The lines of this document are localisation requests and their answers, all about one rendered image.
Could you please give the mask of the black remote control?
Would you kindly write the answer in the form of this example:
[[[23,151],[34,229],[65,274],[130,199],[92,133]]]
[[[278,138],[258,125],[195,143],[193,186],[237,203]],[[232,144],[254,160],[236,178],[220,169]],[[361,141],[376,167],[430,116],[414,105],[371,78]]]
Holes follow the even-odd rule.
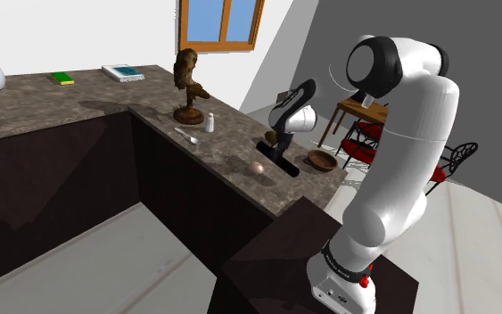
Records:
[[[256,144],[256,149],[264,156],[269,158],[276,166],[286,172],[292,178],[296,178],[300,174],[300,169],[290,161],[286,160],[281,153],[276,153],[276,149],[272,146],[259,141]]]

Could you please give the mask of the brown bowl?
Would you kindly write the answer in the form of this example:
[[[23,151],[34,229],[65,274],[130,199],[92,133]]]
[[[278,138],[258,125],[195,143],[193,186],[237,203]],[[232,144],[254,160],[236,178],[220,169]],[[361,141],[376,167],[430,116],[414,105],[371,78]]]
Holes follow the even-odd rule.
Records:
[[[308,151],[307,163],[323,172],[329,172],[338,167],[338,161],[329,153],[321,150],[310,150]]]

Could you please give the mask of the black chair with red seat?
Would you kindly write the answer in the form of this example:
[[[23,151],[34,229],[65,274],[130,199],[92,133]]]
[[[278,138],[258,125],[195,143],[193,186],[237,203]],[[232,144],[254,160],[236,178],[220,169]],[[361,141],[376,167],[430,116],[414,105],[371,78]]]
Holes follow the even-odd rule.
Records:
[[[377,146],[382,132],[382,123],[355,121],[346,136],[341,140],[336,151],[336,154],[344,151],[348,155],[342,168],[345,169],[351,159],[371,166],[377,153]]]
[[[466,159],[477,152],[478,148],[479,145],[475,142],[464,143],[455,148],[446,145],[444,152],[448,152],[448,154],[444,153],[440,157],[439,163],[436,165],[430,178],[430,182],[433,182],[433,185],[425,194],[428,195],[438,185],[451,177]]]

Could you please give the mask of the wooden table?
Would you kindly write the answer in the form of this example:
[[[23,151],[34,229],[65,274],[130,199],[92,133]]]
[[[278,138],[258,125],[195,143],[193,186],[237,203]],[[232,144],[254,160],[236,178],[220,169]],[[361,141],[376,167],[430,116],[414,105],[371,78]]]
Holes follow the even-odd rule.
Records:
[[[317,144],[318,148],[320,148],[325,141],[325,138],[331,130],[339,112],[342,112],[342,115],[333,129],[333,135],[337,132],[337,129],[342,123],[342,119],[347,113],[370,123],[384,123],[386,121],[388,108],[378,103],[372,103],[368,108],[364,108],[361,103],[350,98],[338,102],[333,111],[333,115],[325,128],[324,134],[321,136]]]

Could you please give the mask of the silver spoon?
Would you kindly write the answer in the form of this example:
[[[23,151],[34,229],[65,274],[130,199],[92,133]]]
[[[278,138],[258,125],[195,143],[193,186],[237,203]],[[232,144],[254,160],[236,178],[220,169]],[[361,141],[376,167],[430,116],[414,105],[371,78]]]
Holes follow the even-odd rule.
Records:
[[[186,139],[187,142],[189,142],[190,144],[192,145],[197,145],[200,143],[200,140],[197,139],[196,137],[194,136],[190,136],[188,135],[186,132],[184,132],[184,130],[182,130],[181,128],[174,128],[174,130],[179,134],[181,135],[183,138]]]

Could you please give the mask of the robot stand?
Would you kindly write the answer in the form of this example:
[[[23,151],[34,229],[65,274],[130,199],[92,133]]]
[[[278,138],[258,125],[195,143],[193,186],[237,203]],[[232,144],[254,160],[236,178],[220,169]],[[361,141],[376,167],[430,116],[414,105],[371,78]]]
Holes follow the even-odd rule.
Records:
[[[335,314],[313,297],[306,265],[340,226],[301,197],[222,265],[207,314]]]

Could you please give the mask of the brown bust figure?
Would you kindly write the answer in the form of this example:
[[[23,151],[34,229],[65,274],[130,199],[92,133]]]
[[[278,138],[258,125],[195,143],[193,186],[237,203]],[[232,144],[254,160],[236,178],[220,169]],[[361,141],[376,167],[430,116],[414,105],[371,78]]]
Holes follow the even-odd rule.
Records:
[[[174,110],[174,119],[185,125],[197,125],[204,121],[202,112],[193,107],[193,101],[199,97],[210,99],[210,94],[202,85],[193,80],[193,70],[198,61],[198,54],[192,48],[186,48],[177,53],[174,63],[174,85],[179,90],[185,90],[186,105]]]

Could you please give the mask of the white book with teal cover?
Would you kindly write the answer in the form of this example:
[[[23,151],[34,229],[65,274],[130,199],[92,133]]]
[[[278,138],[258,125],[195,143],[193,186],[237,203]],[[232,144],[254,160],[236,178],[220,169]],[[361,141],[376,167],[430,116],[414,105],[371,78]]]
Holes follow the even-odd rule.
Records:
[[[118,82],[132,82],[144,80],[144,74],[127,64],[103,65],[101,70]]]

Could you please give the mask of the green sponge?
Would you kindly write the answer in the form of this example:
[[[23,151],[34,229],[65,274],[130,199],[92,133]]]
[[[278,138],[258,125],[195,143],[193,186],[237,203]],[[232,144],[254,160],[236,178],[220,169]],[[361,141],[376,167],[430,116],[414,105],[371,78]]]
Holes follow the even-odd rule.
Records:
[[[66,72],[52,72],[51,77],[61,86],[72,85],[75,83],[74,79]]]

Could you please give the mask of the window with wooden frame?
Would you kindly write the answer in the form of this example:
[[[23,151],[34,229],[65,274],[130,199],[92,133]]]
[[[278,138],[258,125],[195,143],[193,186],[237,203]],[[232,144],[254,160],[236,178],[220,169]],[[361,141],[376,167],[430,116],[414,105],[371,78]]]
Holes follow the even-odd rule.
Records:
[[[266,0],[178,0],[177,50],[249,52]]]

